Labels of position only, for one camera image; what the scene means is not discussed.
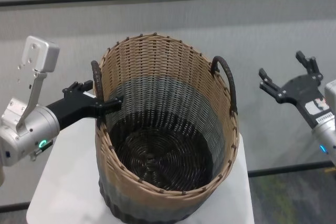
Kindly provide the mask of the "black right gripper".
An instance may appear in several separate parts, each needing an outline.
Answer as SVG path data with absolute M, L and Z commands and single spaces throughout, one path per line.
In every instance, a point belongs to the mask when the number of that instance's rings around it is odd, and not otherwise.
M 308 74 L 291 79 L 281 88 L 273 83 L 263 68 L 260 68 L 258 72 L 261 78 L 259 87 L 273 97 L 276 102 L 294 105 L 313 129 L 319 123 L 334 116 L 334 113 L 318 89 L 323 75 L 319 70 L 316 58 L 307 58 L 302 51 L 297 51 L 296 59 Z

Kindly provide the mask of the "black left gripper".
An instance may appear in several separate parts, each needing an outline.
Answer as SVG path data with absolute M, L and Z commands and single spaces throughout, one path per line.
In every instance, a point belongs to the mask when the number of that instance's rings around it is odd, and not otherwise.
M 118 112 L 122 108 L 124 97 L 115 97 L 108 101 L 99 102 L 97 98 L 92 98 L 84 92 L 93 88 L 93 81 L 84 83 L 75 81 L 62 92 L 64 97 L 47 108 L 54 114 L 59 124 L 60 130 L 84 118 L 103 119 L 108 114 Z

